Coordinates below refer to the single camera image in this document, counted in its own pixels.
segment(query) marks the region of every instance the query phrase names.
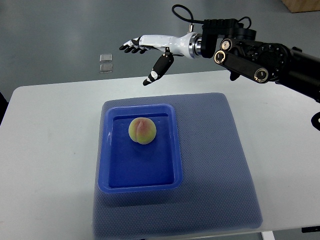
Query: white robotic hand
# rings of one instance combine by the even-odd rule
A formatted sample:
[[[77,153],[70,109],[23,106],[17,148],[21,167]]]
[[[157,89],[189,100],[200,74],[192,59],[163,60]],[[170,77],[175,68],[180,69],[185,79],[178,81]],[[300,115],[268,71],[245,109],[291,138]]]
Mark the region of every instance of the white robotic hand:
[[[139,51],[143,54],[150,49],[157,49],[161,52],[166,52],[169,49],[169,52],[173,55],[194,59],[198,56],[195,51],[195,43],[200,36],[196,32],[189,32],[182,37],[143,35],[127,41],[119,49],[124,50],[125,53],[132,52],[133,54]]]

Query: peach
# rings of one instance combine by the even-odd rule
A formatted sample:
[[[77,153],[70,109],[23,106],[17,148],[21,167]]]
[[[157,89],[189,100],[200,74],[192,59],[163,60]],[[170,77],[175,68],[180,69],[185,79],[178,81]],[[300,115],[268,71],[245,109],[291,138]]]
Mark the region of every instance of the peach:
[[[132,141],[139,144],[149,144],[156,137],[155,123],[147,117],[137,117],[129,125],[129,136]]]

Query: cardboard box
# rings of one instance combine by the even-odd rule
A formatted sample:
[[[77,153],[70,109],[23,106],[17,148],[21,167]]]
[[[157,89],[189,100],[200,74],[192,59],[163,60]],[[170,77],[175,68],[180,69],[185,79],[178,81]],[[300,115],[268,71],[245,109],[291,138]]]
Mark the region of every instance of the cardboard box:
[[[282,0],[292,13],[320,11],[320,0]]]

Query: blue tray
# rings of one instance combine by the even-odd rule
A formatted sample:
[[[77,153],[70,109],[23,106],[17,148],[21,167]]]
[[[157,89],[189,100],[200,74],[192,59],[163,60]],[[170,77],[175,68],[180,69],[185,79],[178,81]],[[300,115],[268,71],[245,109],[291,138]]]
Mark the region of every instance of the blue tray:
[[[146,145],[129,137],[131,121],[151,119],[155,139]],[[183,180],[175,109],[169,104],[120,106],[105,113],[98,186],[105,193],[170,190]]]

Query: robotic hand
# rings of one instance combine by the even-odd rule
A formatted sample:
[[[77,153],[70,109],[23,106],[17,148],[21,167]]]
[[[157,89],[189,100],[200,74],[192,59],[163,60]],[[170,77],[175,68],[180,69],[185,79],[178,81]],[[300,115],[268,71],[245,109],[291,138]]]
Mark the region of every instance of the robotic hand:
[[[151,73],[144,80],[143,85],[153,83],[160,79],[170,68],[174,62],[174,56],[185,56],[189,59],[198,57],[193,51],[196,43],[195,39],[200,37],[196,32],[189,32],[182,37],[167,36],[167,35],[143,35],[138,38],[127,41],[119,49],[125,53],[132,52],[133,54],[140,51],[141,54],[147,50],[156,49],[163,52],[158,61],[152,68]]]

